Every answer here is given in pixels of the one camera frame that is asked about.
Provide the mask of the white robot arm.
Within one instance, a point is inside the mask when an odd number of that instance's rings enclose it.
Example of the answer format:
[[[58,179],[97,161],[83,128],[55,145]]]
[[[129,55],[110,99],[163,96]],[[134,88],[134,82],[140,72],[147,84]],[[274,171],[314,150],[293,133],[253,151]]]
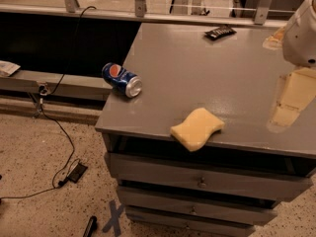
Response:
[[[296,66],[316,66],[316,0],[304,0],[288,20],[282,52],[284,59]]]

